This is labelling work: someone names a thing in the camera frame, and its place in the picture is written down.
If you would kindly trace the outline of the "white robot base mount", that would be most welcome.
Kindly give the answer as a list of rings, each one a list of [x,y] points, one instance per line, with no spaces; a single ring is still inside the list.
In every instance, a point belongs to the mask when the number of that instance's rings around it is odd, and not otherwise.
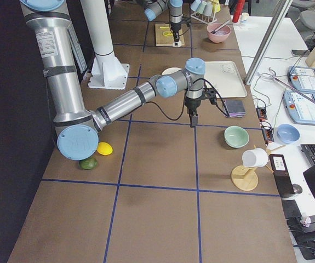
[[[104,1],[82,0],[81,5],[95,53],[88,86],[122,90],[130,66],[120,63],[114,54]]]

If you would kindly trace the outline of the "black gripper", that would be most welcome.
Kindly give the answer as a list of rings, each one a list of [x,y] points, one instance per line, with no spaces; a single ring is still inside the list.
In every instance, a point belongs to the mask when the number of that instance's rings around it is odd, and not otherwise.
[[[177,41],[174,42],[174,45],[179,45],[179,31],[181,30],[181,23],[170,23],[170,29],[173,34],[174,41]]]
[[[201,105],[201,99],[191,99],[186,97],[185,106],[187,107],[188,114],[190,115],[190,127],[194,128],[198,124],[197,108]]]

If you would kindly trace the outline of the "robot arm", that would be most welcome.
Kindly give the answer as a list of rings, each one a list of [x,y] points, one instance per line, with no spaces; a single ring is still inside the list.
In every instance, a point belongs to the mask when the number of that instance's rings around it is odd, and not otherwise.
[[[182,24],[182,0],[157,0],[154,3],[148,4],[144,10],[144,13],[149,21],[154,20],[165,10],[169,10],[169,25],[173,34],[175,47],[181,46],[180,34]]]
[[[53,96],[57,146],[68,159],[79,161],[90,157],[98,146],[99,131],[156,96],[168,98],[183,91],[186,106],[192,111],[193,102],[203,94],[201,79],[205,75],[205,62],[190,58],[184,68],[169,75],[155,75],[108,104],[89,111],[83,102],[72,55],[67,3],[21,1],[20,5],[27,26],[35,32],[44,65],[43,74]]]

